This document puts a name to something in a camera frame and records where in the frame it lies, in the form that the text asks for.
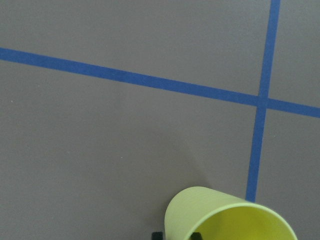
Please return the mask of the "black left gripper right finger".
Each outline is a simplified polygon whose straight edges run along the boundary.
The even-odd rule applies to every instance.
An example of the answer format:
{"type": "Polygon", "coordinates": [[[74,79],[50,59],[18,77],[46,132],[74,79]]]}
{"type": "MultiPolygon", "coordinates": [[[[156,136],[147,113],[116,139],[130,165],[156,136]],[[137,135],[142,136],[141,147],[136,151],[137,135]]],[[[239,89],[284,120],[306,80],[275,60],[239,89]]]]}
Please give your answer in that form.
{"type": "Polygon", "coordinates": [[[193,232],[190,236],[191,240],[202,240],[202,235],[200,232],[193,232]]]}

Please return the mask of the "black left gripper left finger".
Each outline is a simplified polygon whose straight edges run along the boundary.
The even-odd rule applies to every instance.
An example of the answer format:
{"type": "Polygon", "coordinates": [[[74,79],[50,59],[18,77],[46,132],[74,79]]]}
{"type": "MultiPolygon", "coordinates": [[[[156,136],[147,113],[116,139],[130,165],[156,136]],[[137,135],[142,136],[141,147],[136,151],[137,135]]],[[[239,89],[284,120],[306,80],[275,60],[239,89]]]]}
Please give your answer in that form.
{"type": "Polygon", "coordinates": [[[163,240],[163,232],[162,231],[152,232],[151,240],[163,240]]]}

